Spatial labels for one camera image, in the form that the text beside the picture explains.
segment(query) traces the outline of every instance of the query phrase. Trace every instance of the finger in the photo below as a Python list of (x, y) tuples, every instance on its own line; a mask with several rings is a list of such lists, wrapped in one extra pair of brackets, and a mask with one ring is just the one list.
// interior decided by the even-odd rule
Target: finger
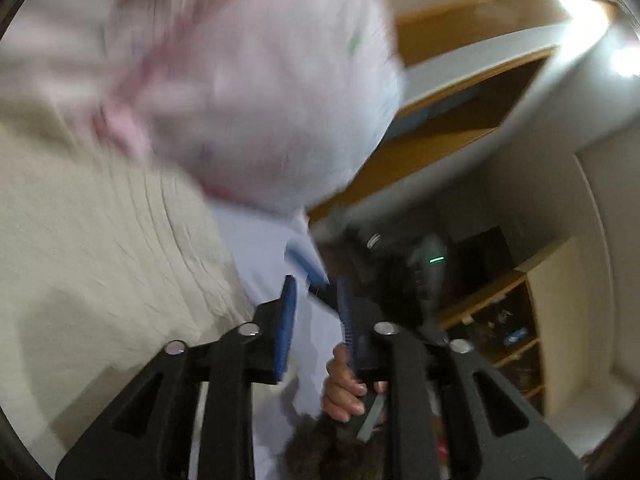
[(329, 397), (334, 404), (351, 415), (362, 415), (364, 413), (364, 404), (358, 400), (358, 397), (350, 394), (347, 390), (335, 384), (331, 379), (325, 383), (324, 394)]
[(329, 361), (326, 364), (326, 371), (335, 384), (347, 390), (350, 394), (361, 397), (367, 393), (367, 387), (356, 381), (353, 378), (351, 369), (340, 361), (336, 359)]
[(334, 404), (327, 396), (322, 398), (322, 409), (333, 420), (337, 420), (338, 422), (348, 422), (351, 418), (349, 413), (345, 412), (340, 406)]
[(341, 362), (344, 365), (349, 364), (349, 361), (351, 360), (349, 351), (347, 350), (347, 347), (344, 343), (340, 343), (339, 345), (335, 346), (334, 357), (338, 362)]

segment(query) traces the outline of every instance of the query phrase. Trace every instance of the black device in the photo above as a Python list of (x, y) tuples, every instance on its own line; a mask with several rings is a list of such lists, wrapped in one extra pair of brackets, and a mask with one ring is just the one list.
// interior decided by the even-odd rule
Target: black device
[(517, 389), (433, 318), (413, 331), (385, 320), (347, 283), (312, 286), (345, 324), (356, 377), (388, 381), (387, 480), (437, 480), (428, 381), (440, 400), (453, 480), (580, 480), (582, 465)]
[(200, 384), (209, 382), (200, 449), (201, 480), (254, 478), (251, 384), (286, 371), (296, 281), (259, 305), (252, 322), (219, 341), (165, 348), (98, 416), (62, 459), (56, 480), (187, 478)]

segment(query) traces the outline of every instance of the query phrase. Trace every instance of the blue object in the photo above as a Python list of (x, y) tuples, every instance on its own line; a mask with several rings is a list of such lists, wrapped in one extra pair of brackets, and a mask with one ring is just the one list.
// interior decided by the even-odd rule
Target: blue object
[(507, 337), (504, 338), (505, 346), (515, 345), (518, 341), (525, 338), (529, 330), (527, 327), (523, 326), (522, 328), (517, 329), (515, 332), (510, 333)]
[(291, 340), (293, 339), (293, 325), (296, 317), (296, 303), (298, 301), (298, 290), (296, 279), (287, 276), (282, 287), (282, 316), (278, 327), (278, 335), (275, 341), (276, 355), (273, 362), (273, 374), (276, 381), (281, 381), (287, 371), (287, 357)]
[(327, 284), (327, 280), (324, 278), (324, 272), (322, 270), (318, 270), (312, 263), (310, 263), (295, 245), (287, 244), (287, 249), (285, 250), (284, 255), (285, 258), (292, 260), (306, 272), (306, 278), (311, 285), (320, 287)]
[(350, 295), (347, 290), (347, 284), (344, 280), (339, 280), (336, 290), (337, 304), (338, 304), (338, 317), (342, 322), (342, 335), (344, 336), (344, 344), (349, 351), (351, 360), (349, 366), (353, 368), (354, 363), (357, 362), (356, 348), (353, 344), (353, 330), (351, 329), (353, 323), (353, 317), (351, 317), (351, 301)]

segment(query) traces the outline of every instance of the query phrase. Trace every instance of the bright light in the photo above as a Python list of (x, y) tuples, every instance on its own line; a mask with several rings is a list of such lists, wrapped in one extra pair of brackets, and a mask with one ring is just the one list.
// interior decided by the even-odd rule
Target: bright light
[(602, 4), (594, 0), (560, 0), (564, 10), (576, 21), (584, 23), (609, 22)]
[(640, 46), (621, 48), (611, 56), (613, 70), (621, 76), (640, 76)]
[(561, 54), (573, 59), (589, 50), (609, 28), (609, 17), (602, 5), (593, 0), (560, 0), (572, 17), (562, 40)]

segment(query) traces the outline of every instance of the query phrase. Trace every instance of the brown fur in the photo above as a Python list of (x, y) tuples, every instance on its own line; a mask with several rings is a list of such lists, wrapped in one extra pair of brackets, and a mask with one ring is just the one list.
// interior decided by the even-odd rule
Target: brown fur
[(339, 440), (336, 428), (327, 415), (300, 425), (284, 453), (290, 480), (382, 480), (385, 431), (363, 444)]

